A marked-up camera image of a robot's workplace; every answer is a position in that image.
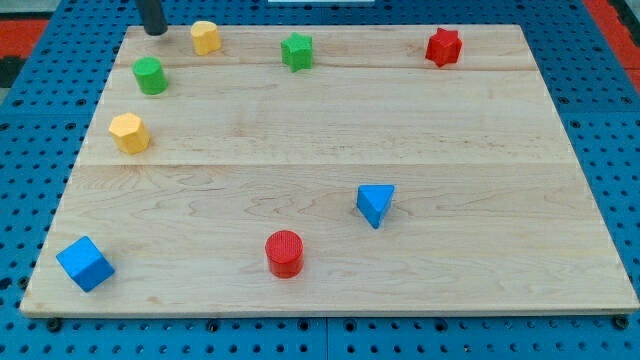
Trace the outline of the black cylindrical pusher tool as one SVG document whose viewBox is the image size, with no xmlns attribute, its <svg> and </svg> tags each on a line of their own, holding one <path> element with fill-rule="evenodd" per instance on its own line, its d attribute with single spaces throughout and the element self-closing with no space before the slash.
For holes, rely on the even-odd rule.
<svg viewBox="0 0 640 360">
<path fill-rule="evenodd" d="M 135 0 L 145 32 L 160 36 L 167 32 L 168 23 L 160 0 Z"/>
</svg>

